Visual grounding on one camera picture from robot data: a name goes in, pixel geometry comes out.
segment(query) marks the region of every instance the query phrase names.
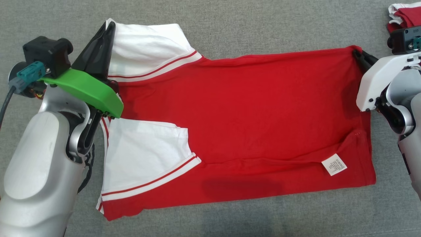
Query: folded clothes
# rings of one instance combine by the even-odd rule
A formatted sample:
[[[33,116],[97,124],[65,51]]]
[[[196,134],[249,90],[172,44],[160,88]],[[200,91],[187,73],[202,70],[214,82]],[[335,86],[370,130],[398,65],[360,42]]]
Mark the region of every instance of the folded clothes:
[[[388,10],[389,16],[392,18],[387,24],[389,32],[421,25],[421,2],[412,4],[395,3],[390,5]]]

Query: red stripe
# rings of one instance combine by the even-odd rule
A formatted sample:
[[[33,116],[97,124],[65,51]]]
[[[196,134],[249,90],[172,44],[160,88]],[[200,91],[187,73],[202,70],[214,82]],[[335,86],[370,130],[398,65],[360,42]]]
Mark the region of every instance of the red stripe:
[[[104,125],[104,128],[105,128],[105,135],[107,136],[107,147],[108,147],[109,146],[109,144],[108,144],[108,137],[109,137],[109,135],[108,135],[107,124],[105,123],[104,117],[102,117],[101,120],[102,120],[102,124]]]
[[[141,187],[144,187],[144,186],[148,186],[149,184],[155,183],[156,181],[161,180],[161,179],[163,179],[163,178],[167,177],[168,175],[170,175],[170,174],[174,173],[175,171],[177,171],[177,170],[181,169],[181,168],[182,168],[182,167],[184,167],[186,164],[188,164],[190,161],[192,161],[194,158],[196,158],[196,156],[194,156],[194,157],[192,157],[191,159],[189,159],[187,162],[185,162],[184,164],[182,164],[181,166],[179,166],[177,169],[175,169],[175,170],[173,170],[173,171],[169,172],[168,174],[166,174],[166,175],[164,175],[164,176],[162,176],[162,177],[160,177],[160,178],[158,178],[158,179],[156,179],[156,180],[154,180],[154,181],[151,181],[151,182],[149,182],[149,183],[142,184],[142,185],[140,185],[140,186],[137,186],[137,187],[134,187],[134,188],[130,188],[130,189],[125,189],[125,190],[121,190],[121,191],[109,192],[109,193],[105,193],[105,194],[101,194],[101,195],[102,195],[102,196],[106,196],[106,195],[110,195],[110,194],[119,194],[119,193],[124,193],[124,192],[128,192],[128,191],[132,191],[132,190],[134,190],[134,189],[138,189],[138,188],[141,188]]]
[[[194,52],[193,52],[193,53],[191,53],[190,55],[187,55],[187,56],[184,56],[184,57],[178,58],[178,59],[176,59],[176,60],[174,60],[174,61],[171,61],[171,62],[169,62],[169,63],[165,64],[164,66],[162,66],[162,67],[160,67],[160,68],[156,69],[155,71],[152,71],[152,72],[147,73],[147,74],[144,74],[144,75],[138,75],[138,76],[108,75],[108,77],[117,77],[117,78],[137,78],[137,77],[144,77],[144,76],[147,76],[147,75],[151,75],[152,73],[155,73],[155,72],[157,72],[157,71],[159,71],[159,70],[163,69],[164,67],[167,67],[168,65],[170,65],[170,64],[172,64],[172,63],[175,63],[176,61],[179,61],[179,60],[181,60],[181,59],[185,59],[185,58],[191,57],[191,56],[193,56],[195,53],[197,53],[197,51],[194,51]]]

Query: gray couch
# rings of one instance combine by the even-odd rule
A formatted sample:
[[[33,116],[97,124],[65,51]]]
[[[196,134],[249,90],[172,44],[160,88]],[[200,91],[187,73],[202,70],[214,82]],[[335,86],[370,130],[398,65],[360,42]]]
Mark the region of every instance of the gray couch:
[[[33,0],[0,1],[1,98],[6,78],[24,59],[22,45],[44,35],[68,38],[81,52],[109,17],[121,23],[178,23],[190,44],[207,58],[238,57],[359,45],[384,57],[394,0]],[[40,101],[14,96],[0,131],[4,174],[26,124]],[[381,115],[372,112],[373,162],[377,184],[254,200],[158,210],[112,222],[95,210],[102,184],[102,131],[96,163],[80,193],[66,236],[421,236],[421,202]]]

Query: clothing tag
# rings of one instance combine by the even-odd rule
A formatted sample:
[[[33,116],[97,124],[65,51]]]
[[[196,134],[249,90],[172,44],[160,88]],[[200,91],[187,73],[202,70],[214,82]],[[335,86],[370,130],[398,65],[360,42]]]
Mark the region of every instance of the clothing tag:
[[[347,168],[345,163],[338,156],[338,154],[334,154],[333,156],[322,161],[322,164],[331,176]]]

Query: teal connector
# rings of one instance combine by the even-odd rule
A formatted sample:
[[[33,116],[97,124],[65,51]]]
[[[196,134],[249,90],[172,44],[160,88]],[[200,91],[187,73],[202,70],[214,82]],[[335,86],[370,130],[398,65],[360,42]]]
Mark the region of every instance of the teal connector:
[[[38,81],[41,77],[45,76],[45,66],[40,61],[33,62],[18,72],[16,76],[25,81],[27,85],[29,85],[32,82]]]
[[[9,81],[9,88],[15,87],[15,93],[19,94],[32,82],[38,81],[45,76],[45,66],[42,62],[36,61],[16,74],[16,77]]]
[[[415,38],[412,40],[414,49],[421,49],[421,38]]]

